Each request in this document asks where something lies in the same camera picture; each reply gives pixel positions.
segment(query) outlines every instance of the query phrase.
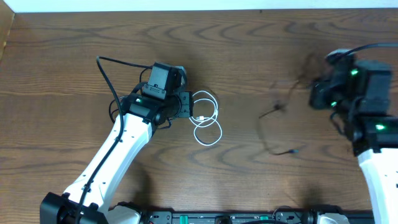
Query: green component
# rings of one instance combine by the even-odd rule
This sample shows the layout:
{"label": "green component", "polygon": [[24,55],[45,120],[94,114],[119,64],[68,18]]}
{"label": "green component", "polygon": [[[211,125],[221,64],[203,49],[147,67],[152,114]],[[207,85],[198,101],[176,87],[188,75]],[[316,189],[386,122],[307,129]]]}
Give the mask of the green component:
{"label": "green component", "polygon": [[352,69],[351,70],[351,75],[354,76],[354,75],[358,74],[358,72],[359,72],[358,69],[356,69],[356,68]]}
{"label": "green component", "polygon": [[384,125],[382,125],[382,124],[377,124],[376,125],[376,129],[377,130],[379,130],[379,131],[381,131],[381,130],[383,130],[383,129],[385,129],[386,127],[384,126]]}
{"label": "green component", "polygon": [[188,224],[188,215],[180,216],[180,224]]}

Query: white cable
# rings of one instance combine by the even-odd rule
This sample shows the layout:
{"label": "white cable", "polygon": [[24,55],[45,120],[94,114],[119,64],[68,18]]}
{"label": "white cable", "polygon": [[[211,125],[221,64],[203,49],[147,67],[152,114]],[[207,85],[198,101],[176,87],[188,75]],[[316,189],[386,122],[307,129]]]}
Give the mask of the white cable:
{"label": "white cable", "polygon": [[[189,120],[192,122],[192,124],[195,125],[195,129],[193,130],[193,136],[194,136],[195,139],[199,142],[199,144],[201,144],[201,145],[203,145],[203,146],[212,146],[212,145],[216,144],[216,143],[221,139],[221,137],[223,136],[223,129],[221,128],[221,125],[220,125],[219,122],[217,121],[217,117],[218,117],[218,103],[217,103],[216,98],[214,98],[213,95],[211,95],[210,93],[208,93],[208,92],[205,91],[205,90],[197,91],[197,92],[194,93],[192,96],[195,96],[195,95],[197,95],[198,93],[206,93],[207,95],[209,95],[209,96],[211,97],[211,99],[209,99],[209,98],[200,98],[200,99],[195,100],[195,101],[193,102],[193,104],[195,104],[195,103],[197,103],[197,102],[199,102],[199,101],[210,101],[210,102],[213,103],[214,112],[213,112],[213,115],[211,115],[210,117],[197,116],[196,118],[194,118],[194,117],[192,116],[192,117],[189,118]],[[209,124],[206,124],[206,125],[202,125],[203,123],[206,123],[206,122],[208,122],[208,121],[212,121],[212,122],[210,122]],[[212,143],[205,143],[205,142],[203,142],[202,140],[200,140],[200,139],[198,138],[198,136],[197,136],[197,133],[196,133],[197,129],[198,129],[198,128],[206,128],[206,127],[209,127],[210,125],[212,125],[212,124],[214,124],[214,123],[216,123],[216,124],[218,125],[218,127],[220,128],[220,136],[219,136],[219,138],[218,138],[216,141],[212,142]]]}

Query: dangling cable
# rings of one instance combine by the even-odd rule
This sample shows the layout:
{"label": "dangling cable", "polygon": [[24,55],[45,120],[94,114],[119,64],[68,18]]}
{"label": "dangling cable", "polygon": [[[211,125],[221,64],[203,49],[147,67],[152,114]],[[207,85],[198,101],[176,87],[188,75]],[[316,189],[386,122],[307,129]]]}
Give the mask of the dangling cable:
{"label": "dangling cable", "polygon": [[[205,90],[197,91],[197,92],[194,93],[192,96],[195,96],[195,95],[197,95],[197,94],[199,94],[199,93],[206,93],[207,95],[209,95],[209,96],[211,97],[211,99],[209,99],[209,98],[200,98],[200,99],[195,100],[195,101],[193,102],[193,104],[198,103],[198,102],[200,102],[200,101],[209,101],[209,102],[213,103],[213,106],[214,106],[213,115],[211,115],[210,117],[197,116],[196,118],[194,118],[194,117],[192,116],[192,117],[189,118],[189,120],[192,122],[192,124],[195,125],[195,129],[193,130],[193,136],[194,136],[195,139],[199,142],[199,144],[201,144],[201,145],[203,145],[203,146],[212,146],[212,145],[216,144],[216,143],[221,139],[221,137],[223,136],[223,129],[221,128],[221,125],[220,125],[219,122],[217,121],[217,117],[218,117],[218,103],[217,103],[216,98],[214,98],[213,95],[211,95],[210,93],[208,93],[208,92],[205,91]],[[202,140],[200,140],[200,139],[198,138],[198,136],[197,136],[197,129],[198,129],[198,128],[206,128],[206,127],[209,127],[210,125],[212,125],[212,124],[214,124],[214,123],[216,123],[216,124],[218,125],[219,129],[220,129],[220,136],[219,136],[219,138],[218,138],[217,140],[215,140],[214,142],[212,142],[212,143],[205,143],[205,142],[203,142]]]}

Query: wooden table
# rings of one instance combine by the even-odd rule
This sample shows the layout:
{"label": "wooden table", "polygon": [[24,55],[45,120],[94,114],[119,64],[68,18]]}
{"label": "wooden table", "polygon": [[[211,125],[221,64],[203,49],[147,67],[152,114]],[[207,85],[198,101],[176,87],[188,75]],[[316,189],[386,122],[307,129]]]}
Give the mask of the wooden table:
{"label": "wooden table", "polygon": [[[157,131],[127,171],[114,204],[370,209],[350,143],[328,122],[331,111],[309,108],[307,85],[326,70],[327,53],[396,41],[397,30],[395,9],[18,14],[0,67],[0,222],[38,222],[47,192],[61,194],[108,136],[112,95],[97,55],[183,65],[189,90],[217,95],[223,127],[212,147],[195,141],[187,119]],[[359,56],[397,70],[397,50]],[[139,69],[103,65],[120,95],[138,82]],[[397,84],[394,78],[393,108]],[[278,100],[288,103],[286,111],[259,120]],[[198,104],[195,114],[211,107]],[[198,134],[211,141],[218,130]],[[287,149],[300,152],[269,154]]]}

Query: robotic arm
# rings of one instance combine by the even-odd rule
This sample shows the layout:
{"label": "robotic arm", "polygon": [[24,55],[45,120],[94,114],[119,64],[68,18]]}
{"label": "robotic arm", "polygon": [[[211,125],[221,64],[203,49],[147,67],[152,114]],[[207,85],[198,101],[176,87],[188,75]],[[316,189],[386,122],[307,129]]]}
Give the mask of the robotic arm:
{"label": "robotic arm", "polygon": [[[108,138],[83,173],[62,196],[50,192],[44,198],[40,206],[40,222],[137,223],[138,212],[119,207],[108,213],[110,203],[132,160],[156,129],[166,121],[171,124],[171,119],[192,116],[193,98],[191,92],[185,91],[186,83],[183,67],[155,63],[149,81],[139,83],[122,99],[119,116]],[[124,121],[123,129],[120,119]],[[107,155],[115,141],[118,141],[116,146]]]}
{"label": "robotic arm", "polygon": [[[334,70],[315,81],[310,106],[335,111],[330,119],[352,142],[369,187],[375,222],[397,223],[398,118],[387,115],[391,67],[347,53],[335,51],[327,56]],[[343,130],[333,120],[336,114],[344,123]]]}

